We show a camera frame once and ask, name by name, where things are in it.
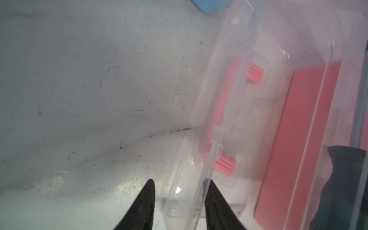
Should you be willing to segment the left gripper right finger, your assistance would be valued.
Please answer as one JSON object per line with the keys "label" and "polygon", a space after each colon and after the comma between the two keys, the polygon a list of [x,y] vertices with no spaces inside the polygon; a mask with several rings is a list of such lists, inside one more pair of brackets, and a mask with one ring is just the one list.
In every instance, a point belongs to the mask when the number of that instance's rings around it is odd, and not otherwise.
{"label": "left gripper right finger", "polygon": [[215,183],[211,179],[207,179],[204,185],[209,185],[205,199],[207,229],[246,230]]}

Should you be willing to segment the pink clear toolbox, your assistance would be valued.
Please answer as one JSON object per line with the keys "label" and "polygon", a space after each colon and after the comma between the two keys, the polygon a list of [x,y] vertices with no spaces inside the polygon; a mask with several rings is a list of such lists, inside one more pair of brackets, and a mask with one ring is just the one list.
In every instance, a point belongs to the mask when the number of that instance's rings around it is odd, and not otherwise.
{"label": "pink clear toolbox", "polygon": [[232,1],[164,206],[169,230],[206,230],[211,179],[250,230],[304,215],[349,42],[367,1]]}

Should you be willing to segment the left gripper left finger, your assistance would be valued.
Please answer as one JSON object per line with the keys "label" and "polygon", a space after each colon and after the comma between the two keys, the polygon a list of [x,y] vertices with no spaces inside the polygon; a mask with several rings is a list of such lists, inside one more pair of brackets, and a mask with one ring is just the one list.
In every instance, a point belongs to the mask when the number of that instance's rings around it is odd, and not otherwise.
{"label": "left gripper left finger", "polygon": [[114,230],[152,230],[155,183],[149,179]]}

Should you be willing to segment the blue clear toolbox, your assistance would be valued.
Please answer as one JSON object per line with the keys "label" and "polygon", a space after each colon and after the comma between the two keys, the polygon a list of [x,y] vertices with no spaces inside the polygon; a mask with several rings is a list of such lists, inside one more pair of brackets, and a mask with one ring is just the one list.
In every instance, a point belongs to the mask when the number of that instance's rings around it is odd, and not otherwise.
{"label": "blue clear toolbox", "polygon": [[227,6],[232,0],[192,0],[192,3],[202,12],[214,14]]}

